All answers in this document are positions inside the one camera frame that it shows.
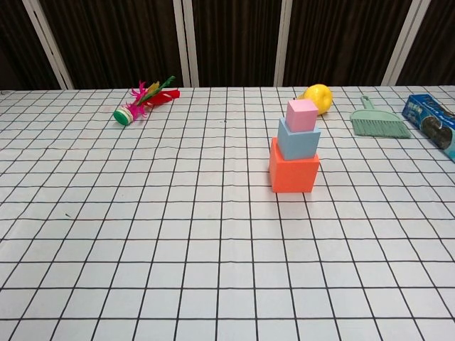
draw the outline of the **blue cube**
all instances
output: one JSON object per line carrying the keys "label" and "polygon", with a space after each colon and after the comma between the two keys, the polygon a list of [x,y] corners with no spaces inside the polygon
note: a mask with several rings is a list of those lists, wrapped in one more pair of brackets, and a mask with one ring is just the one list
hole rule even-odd
{"label": "blue cube", "polygon": [[297,160],[300,158],[312,158],[318,148],[321,130],[316,126],[313,131],[300,131],[293,133],[286,125],[284,117],[279,119],[278,147],[283,159]]}

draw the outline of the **dark brown curtain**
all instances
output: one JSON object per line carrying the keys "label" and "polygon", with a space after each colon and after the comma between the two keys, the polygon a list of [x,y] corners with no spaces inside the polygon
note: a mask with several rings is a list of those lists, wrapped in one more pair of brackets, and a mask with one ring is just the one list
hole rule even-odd
{"label": "dark brown curtain", "polygon": [[60,89],[21,0],[0,3],[0,90]]}
{"label": "dark brown curtain", "polygon": [[41,0],[76,88],[136,87],[181,66],[172,0]]}
{"label": "dark brown curtain", "polygon": [[297,0],[284,85],[379,85],[412,0]]}
{"label": "dark brown curtain", "polygon": [[430,3],[397,83],[455,84],[454,0],[433,0]]}
{"label": "dark brown curtain", "polygon": [[281,0],[193,0],[199,85],[273,85],[281,5]]}

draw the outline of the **yellow lemon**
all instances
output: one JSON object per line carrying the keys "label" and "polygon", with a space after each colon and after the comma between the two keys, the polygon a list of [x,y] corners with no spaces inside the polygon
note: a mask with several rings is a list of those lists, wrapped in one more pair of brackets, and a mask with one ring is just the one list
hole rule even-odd
{"label": "yellow lemon", "polygon": [[311,99],[318,107],[318,115],[327,112],[332,105],[332,91],[324,84],[315,84],[306,89],[297,99]]}

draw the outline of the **foam block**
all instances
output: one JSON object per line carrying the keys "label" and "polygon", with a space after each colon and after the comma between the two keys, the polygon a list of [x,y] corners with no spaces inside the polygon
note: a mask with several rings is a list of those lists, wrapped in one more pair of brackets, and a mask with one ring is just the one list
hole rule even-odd
{"label": "foam block", "polygon": [[318,108],[310,99],[293,99],[287,102],[286,123],[293,133],[312,131],[317,116]]}
{"label": "foam block", "polygon": [[284,160],[312,158],[318,148],[321,130],[316,126],[313,131],[293,133],[284,118],[279,119],[278,146]]}
{"label": "foam block", "polygon": [[270,148],[269,174],[275,193],[309,193],[318,173],[319,157],[286,161],[278,148],[277,138]]}

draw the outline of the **pink cube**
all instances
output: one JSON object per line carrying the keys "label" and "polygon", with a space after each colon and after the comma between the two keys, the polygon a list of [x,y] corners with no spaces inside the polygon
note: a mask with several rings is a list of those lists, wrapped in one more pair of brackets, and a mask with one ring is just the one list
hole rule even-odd
{"label": "pink cube", "polygon": [[286,124],[290,131],[313,131],[318,108],[310,99],[293,99],[287,102]]}

